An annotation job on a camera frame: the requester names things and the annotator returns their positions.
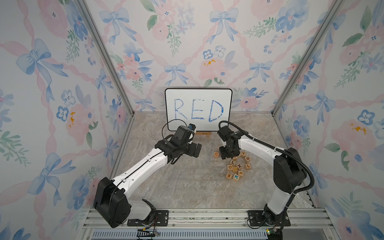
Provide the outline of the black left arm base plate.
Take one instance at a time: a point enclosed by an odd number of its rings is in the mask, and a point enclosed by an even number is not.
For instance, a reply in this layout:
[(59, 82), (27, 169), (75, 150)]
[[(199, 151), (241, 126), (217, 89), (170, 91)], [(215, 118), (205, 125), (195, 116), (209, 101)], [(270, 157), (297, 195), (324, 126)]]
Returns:
[(169, 222), (168, 210), (156, 210), (151, 213), (147, 220), (128, 220), (128, 227), (167, 227)]

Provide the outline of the wooden block letter E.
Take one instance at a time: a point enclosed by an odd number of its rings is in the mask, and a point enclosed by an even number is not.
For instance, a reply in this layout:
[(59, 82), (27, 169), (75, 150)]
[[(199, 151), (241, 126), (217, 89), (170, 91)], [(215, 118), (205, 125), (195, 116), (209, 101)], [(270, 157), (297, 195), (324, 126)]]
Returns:
[(227, 174), (226, 174), (226, 179), (231, 180), (232, 177), (233, 177), (233, 174), (232, 174), (232, 173), (227, 173)]

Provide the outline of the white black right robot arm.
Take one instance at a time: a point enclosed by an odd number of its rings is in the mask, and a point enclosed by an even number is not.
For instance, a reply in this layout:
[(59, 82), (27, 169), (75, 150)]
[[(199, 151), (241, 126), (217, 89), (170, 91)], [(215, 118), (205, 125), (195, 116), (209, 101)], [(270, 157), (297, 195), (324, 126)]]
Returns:
[(263, 209), (263, 223), (283, 226), (288, 220), (288, 208), (296, 195), (306, 192), (315, 184), (310, 168), (301, 160), (295, 148), (280, 148), (252, 136), (246, 130), (229, 121), (221, 121), (218, 136), (222, 141), (219, 152), (223, 159), (238, 157), (242, 152), (265, 161), (269, 169), (272, 195)]

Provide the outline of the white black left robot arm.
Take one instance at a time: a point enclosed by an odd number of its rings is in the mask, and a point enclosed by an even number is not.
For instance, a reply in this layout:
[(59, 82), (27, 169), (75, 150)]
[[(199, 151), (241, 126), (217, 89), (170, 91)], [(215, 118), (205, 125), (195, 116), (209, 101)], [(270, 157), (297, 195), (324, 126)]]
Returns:
[(110, 225), (116, 228), (128, 221), (150, 226), (156, 220), (156, 208), (147, 200), (131, 200), (134, 191), (153, 173), (167, 164), (174, 165), (181, 156), (197, 158), (201, 144), (193, 143), (196, 126), (179, 126), (173, 135), (158, 141), (154, 148), (137, 164), (124, 173), (100, 180), (94, 208)]

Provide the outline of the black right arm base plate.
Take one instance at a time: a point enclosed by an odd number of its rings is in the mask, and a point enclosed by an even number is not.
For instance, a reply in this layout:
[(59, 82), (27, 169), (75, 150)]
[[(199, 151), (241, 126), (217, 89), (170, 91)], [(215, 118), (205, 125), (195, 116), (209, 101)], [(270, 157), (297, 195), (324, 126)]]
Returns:
[(286, 211), (275, 215), (272, 211), (248, 210), (247, 224), (252, 228), (260, 227), (290, 227), (291, 222)]

